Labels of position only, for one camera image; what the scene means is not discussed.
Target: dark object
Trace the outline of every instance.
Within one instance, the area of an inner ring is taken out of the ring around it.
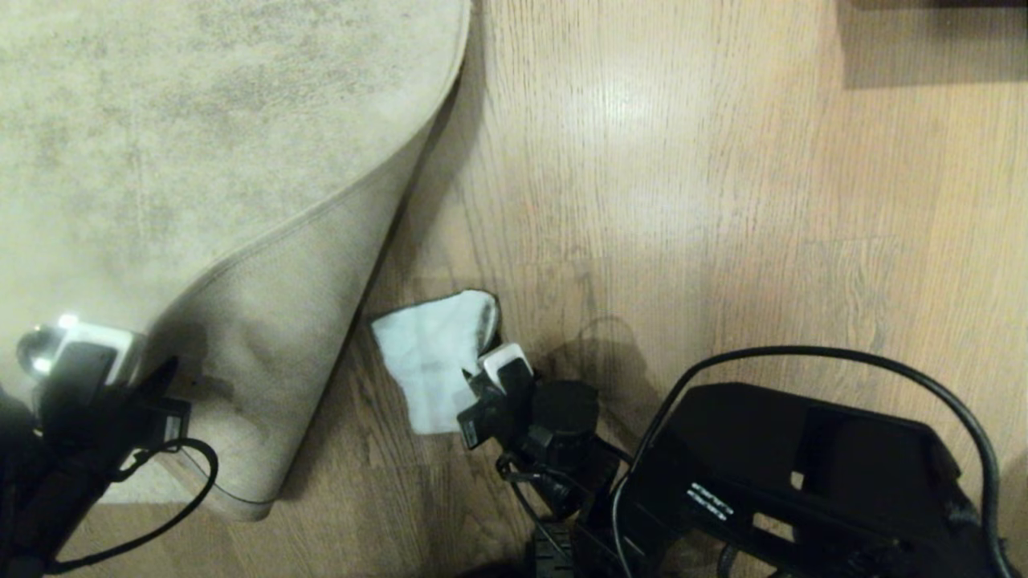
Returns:
[[[471,383],[479,401],[457,416],[465,445],[495,438],[504,479],[531,483],[557,518],[567,517],[617,472],[618,458],[595,435],[596,392],[581,382],[538,385],[522,360],[499,374],[503,388],[485,376]]]
[[[543,535],[543,529],[549,532],[550,539]],[[535,578],[574,578],[575,569],[564,559],[562,551],[571,551],[571,534],[562,523],[549,522],[536,529],[531,543],[528,544],[529,563],[535,567]]]
[[[656,525],[670,538],[700,530],[797,576],[989,576],[959,474],[923,424],[703,386],[626,483],[623,536],[646,557],[655,552],[632,528]],[[769,519],[777,534],[758,526]]]
[[[456,578],[529,578],[522,569],[513,564],[490,564],[470,570]]]
[[[957,483],[960,472],[953,458],[923,424],[745,384],[695,388],[670,410],[703,368],[765,355],[870,363],[941,397],[981,451],[982,519]],[[592,436],[592,451],[580,460],[571,458],[575,451],[552,450],[560,446],[554,436],[531,433],[559,430],[548,420],[577,407],[573,397],[580,396],[582,407],[590,408],[582,414],[591,412],[595,392],[585,384],[565,384],[562,395],[541,395],[560,383],[538,385],[523,362],[514,364],[523,367],[504,367],[502,387],[478,384],[479,404],[462,414],[465,439],[475,432],[474,443],[468,443],[472,447],[484,441],[484,432],[503,432],[497,435],[505,449],[498,461],[501,475],[516,491],[517,483],[531,482],[558,519],[573,513],[572,507],[580,510],[567,547],[517,491],[540,535],[579,576],[653,576],[667,548],[692,530],[728,544],[719,564],[722,577],[730,575],[738,551],[779,568],[774,575],[779,578],[1019,576],[998,538],[993,540],[998,481],[988,438],[950,392],[897,362],[801,346],[743,350],[704,361],[662,404],[617,485],[613,466],[618,459],[603,448],[605,442]],[[506,400],[504,391],[510,396]],[[562,426],[574,432],[572,438],[590,424],[580,418],[570,416]],[[540,446],[551,450],[540,451]],[[591,471],[596,461],[603,467]]]
[[[61,574],[138,547],[189,515],[214,485],[218,459],[209,445],[179,438],[188,404],[166,399],[176,362],[138,388],[105,387],[114,351],[71,344],[37,386],[39,420],[0,391],[0,578]],[[78,561],[58,552],[112,482],[127,479],[159,451],[187,446],[208,460],[204,490],[154,532]],[[133,454],[136,463],[121,465]]]

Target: black cable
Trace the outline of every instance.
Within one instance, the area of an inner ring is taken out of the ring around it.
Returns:
[[[739,555],[739,548],[731,544],[725,544],[718,556],[718,578],[732,578],[732,567],[735,566],[735,557]]]
[[[204,501],[205,498],[207,498],[207,495],[211,492],[211,489],[214,487],[214,480],[218,477],[218,455],[215,454],[213,447],[211,447],[210,445],[198,439],[192,439],[192,438],[173,439],[171,441],[162,443],[156,449],[140,451],[139,454],[136,455],[136,463],[133,464],[128,469],[119,472],[119,475],[115,477],[115,480],[122,481],[126,479],[156,454],[159,454],[160,451],[177,449],[180,447],[191,447],[192,449],[199,451],[204,456],[204,458],[207,459],[208,467],[210,469],[210,473],[208,474],[207,482],[204,484],[204,489],[199,491],[199,494],[197,494],[195,498],[193,498],[192,502],[189,502],[189,504],[187,504],[186,507],[182,508],[182,511],[176,514],[175,517],[168,520],[167,522],[164,522],[163,526],[154,530],[153,532],[150,532],[149,534],[140,536],[135,540],[130,540],[128,542],[125,542],[120,546],[115,546],[113,548],[104,550],[102,552],[83,556],[78,559],[72,559],[68,562],[53,561],[49,566],[47,566],[46,573],[65,574],[71,572],[72,570],[77,570],[85,566],[93,566],[94,564],[104,562],[116,555],[123,554],[130,550],[136,549],[142,546],[143,544],[146,544],[150,540],[153,540],[154,538],[168,532],[169,530],[174,528],[177,523],[185,519],[189,514],[191,514],[193,510],[199,507],[200,503]]]
[[[550,475],[550,476],[553,476],[553,477],[556,477],[556,478],[560,478],[560,479],[566,481],[567,483],[574,485],[575,487],[578,487],[579,490],[581,490],[585,494],[591,494],[592,493],[591,490],[589,490],[588,487],[586,487],[585,485],[583,485],[582,482],[580,482],[579,480],[575,479],[575,476],[573,476],[571,474],[564,473],[564,472],[562,472],[560,470],[556,470],[556,469],[550,468],[548,466],[544,466],[542,464],[538,465],[537,467],[539,468],[540,472],[542,472],[542,473],[544,473],[546,475]]]
[[[635,458],[632,461],[632,465],[629,468],[628,473],[625,474],[625,477],[627,478],[631,475],[631,473],[638,467],[644,454],[646,454],[649,449],[654,436],[663,424],[664,419],[671,409],[671,406],[674,405],[674,402],[682,394],[686,385],[692,381],[696,374],[708,367],[727,363],[729,361],[755,357],[786,355],[844,359],[880,367],[907,377],[908,380],[928,390],[935,397],[942,400],[943,403],[945,403],[946,406],[956,414],[957,419],[960,420],[960,423],[963,424],[967,433],[970,434],[982,461],[982,533],[989,550],[990,562],[997,576],[1000,578],[1014,578],[1014,572],[1009,567],[1009,563],[1006,561],[1006,556],[1003,554],[1002,546],[999,540],[999,530],[997,526],[999,517],[999,466],[996,462],[996,454],[992,449],[992,444],[989,442],[988,434],[985,433],[982,425],[975,418],[975,414],[970,412],[970,409],[968,409],[957,396],[953,395],[952,392],[946,389],[945,386],[917,369],[914,369],[913,367],[881,356],[838,348],[822,348],[816,346],[775,346],[738,350],[707,358],[690,367],[689,370],[678,378],[677,383],[674,384],[674,387],[671,388],[667,397],[664,398],[663,403],[661,403],[660,408],[657,410],[657,414],[654,416],[654,419],[647,428],[646,433],[642,434],[642,439],[639,441],[638,449],[635,451]],[[619,486],[614,497],[614,540],[618,547],[618,555],[622,569],[625,572],[625,576],[632,578],[631,568],[628,566],[628,561],[625,558],[621,547],[621,532],[617,525],[617,507],[620,503],[621,491],[623,489],[624,484]]]
[[[603,449],[608,450],[609,453],[613,454],[614,456],[617,456],[617,458],[619,460],[621,460],[622,462],[628,464],[629,466],[632,465],[632,456],[631,456],[631,454],[625,451],[624,449],[618,447],[617,445],[614,445],[613,443],[611,443],[611,442],[609,442],[605,439],[602,439],[600,437],[597,437],[596,441],[599,442],[599,444],[603,447]]]
[[[514,496],[517,497],[517,501],[521,503],[521,507],[524,509],[525,513],[528,514],[528,517],[531,518],[531,521],[536,525],[536,528],[539,529],[540,534],[542,534],[543,537],[546,538],[546,540],[553,545],[553,549],[556,550],[556,552],[560,554],[560,557],[564,558],[564,561],[567,562],[568,566],[571,566],[572,569],[574,570],[575,559],[572,557],[571,552],[565,550],[563,546],[557,543],[557,539],[554,538],[553,534],[551,534],[550,531],[546,529],[546,526],[543,523],[543,520],[539,517],[539,514],[536,513],[536,509],[531,507],[531,504],[528,503],[528,499],[524,497],[524,494],[521,493],[521,489],[517,486],[517,482],[511,481],[509,483],[511,484],[511,490],[514,491]]]

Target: led light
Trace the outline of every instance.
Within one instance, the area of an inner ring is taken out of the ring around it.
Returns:
[[[58,327],[62,329],[71,329],[78,324],[78,316],[66,313],[58,319]]]
[[[41,357],[37,357],[36,359],[32,360],[32,368],[44,375],[49,375],[50,369],[53,368],[53,362],[50,361],[49,359],[43,359]]]

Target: wooden floor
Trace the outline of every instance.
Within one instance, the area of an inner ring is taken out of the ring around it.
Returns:
[[[365,315],[492,291],[505,336],[548,374],[599,386],[603,431],[628,447],[712,353],[895,357],[991,433],[1001,531],[1028,568],[1028,19],[925,3],[477,6]],[[978,496],[968,437],[913,386],[833,362],[708,378],[729,376],[926,421]],[[452,576],[517,557],[529,522],[497,448],[415,437],[405,411],[362,323],[267,520],[200,512],[77,575]],[[98,507],[65,555],[174,510]],[[715,552],[691,539],[669,572],[713,576]]]

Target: beige rug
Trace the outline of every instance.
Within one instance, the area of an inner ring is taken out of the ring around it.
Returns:
[[[0,5],[0,383],[63,313],[180,356],[211,503],[265,515],[456,76],[466,0]],[[184,501],[191,461],[107,500]]]

